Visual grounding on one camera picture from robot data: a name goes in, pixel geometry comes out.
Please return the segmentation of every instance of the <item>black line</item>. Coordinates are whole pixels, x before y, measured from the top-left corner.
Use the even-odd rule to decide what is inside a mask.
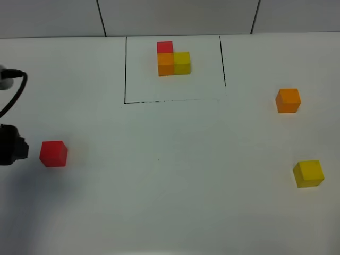
[[[253,34],[253,31],[254,31],[254,27],[255,27],[255,23],[256,23],[256,19],[257,19],[257,13],[259,12],[260,4],[261,4],[261,0],[259,0],[259,2],[257,3],[257,8],[256,8],[256,12],[255,12],[253,25],[252,25],[251,30],[250,30],[251,35]]]
[[[98,0],[96,0],[96,2],[97,2],[97,7],[98,7],[98,11],[99,11],[99,16],[100,16],[100,20],[101,20],[101,25],[103,26],[104,35],[105,35],[105,37],[106,37],[106,30],[105,30],[105,26],[104,26],[104,22],[103,22],[103,16],[101,15],[101,10],[100,10],[100,7],[99,7]]]
[[[223,68],[223,78],[224,78],[224,86],[227,87],[225,83],[225,72],[224,72],[224,62],[223,62],[223,52],[222,52],[222,42],[221,42],[221,36],[219,36],[219,46],[221,48],[221,59],[222,59],[222,68]]]
[[[126,103],[126,63],[127,63],[127,56],[128,56],[128,37],[125,37],[125,87],[124,87],[124,103]]]
[[[143,102],[126,102],[125,104],[149,104],[149,103],[166,103],[166,102],[182,102],[182,101],[197,101],[202,99],[178,99],[178,100],[160,100],[160,101],[143,101]]]

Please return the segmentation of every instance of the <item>black cable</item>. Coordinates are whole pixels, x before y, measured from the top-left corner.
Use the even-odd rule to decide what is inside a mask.
[[[7,79],[7,78],[17,78],[17,77],[23,77],[21,85],[18,89],[18,91],[15,93],[11,101],[8,102],[8,104],[0,111],[0,118],[3,117],[16,103],[16,101],[19,99],[21,96],[26,83],[28,76],[25,72],[22,72],[20,70],[15,70],[15,69],[5,69],[1,71],[1,79]]]

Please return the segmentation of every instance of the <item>red cube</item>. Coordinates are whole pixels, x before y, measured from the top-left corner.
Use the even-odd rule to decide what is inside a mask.
[[[46,167],[65,166],[67,147],[63,141],[42,142],[39,158]]]
[[[157,43],[157,53],[174,53],[172,41],[159,41]]]

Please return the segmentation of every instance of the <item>orange cube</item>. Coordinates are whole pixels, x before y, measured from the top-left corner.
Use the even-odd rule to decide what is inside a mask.
[[[175,58],[173,53],[158,53],[158,75],[175,75]]]
[[[280,89],[275,101],[279,113],[296,113],[301,103],[298,89]]]

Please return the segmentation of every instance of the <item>yellow cube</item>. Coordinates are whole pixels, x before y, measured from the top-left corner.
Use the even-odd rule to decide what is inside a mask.
[[[293,172],[299,188],[319,186],[325,179],[318,160],[299,161]]]
[[[175,75],[191,73],[191,61],[189,52],[174,52]]]

